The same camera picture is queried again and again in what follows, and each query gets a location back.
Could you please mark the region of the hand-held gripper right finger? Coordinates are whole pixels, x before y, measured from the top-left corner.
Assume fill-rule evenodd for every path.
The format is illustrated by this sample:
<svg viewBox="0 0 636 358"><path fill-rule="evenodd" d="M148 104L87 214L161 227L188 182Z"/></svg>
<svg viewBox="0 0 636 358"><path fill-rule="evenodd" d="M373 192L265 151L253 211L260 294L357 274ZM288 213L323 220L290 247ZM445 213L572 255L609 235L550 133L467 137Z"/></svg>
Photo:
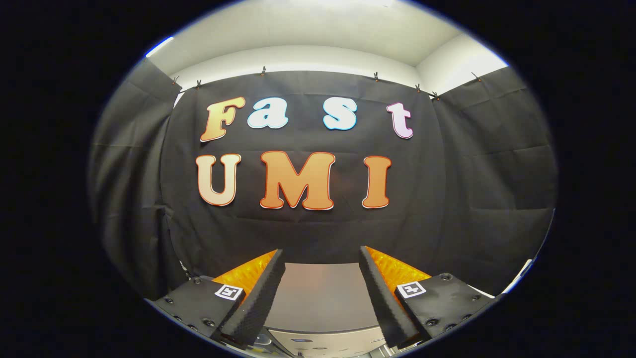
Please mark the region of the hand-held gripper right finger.
<svg viewBox="0 0 636 358"><path fill-rule="evenodd" d="M454 274L429 275L368 246L360 247L359 267L391 348L434 340L496 302Z"/></svg>

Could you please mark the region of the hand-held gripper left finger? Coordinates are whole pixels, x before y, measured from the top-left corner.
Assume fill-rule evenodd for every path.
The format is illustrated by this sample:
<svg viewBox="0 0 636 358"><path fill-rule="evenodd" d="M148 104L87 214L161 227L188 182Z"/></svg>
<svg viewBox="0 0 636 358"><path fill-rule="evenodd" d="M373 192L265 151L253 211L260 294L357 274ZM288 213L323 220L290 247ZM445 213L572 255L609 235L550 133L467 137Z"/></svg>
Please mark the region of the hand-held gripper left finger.
<svg viewBox="0 0 636 358"><path fill-rule="evenodd" d="M264 328L284 272L283 251L272 250L217 278L193 276L151 306L207 340L246 348Z"/></svg>

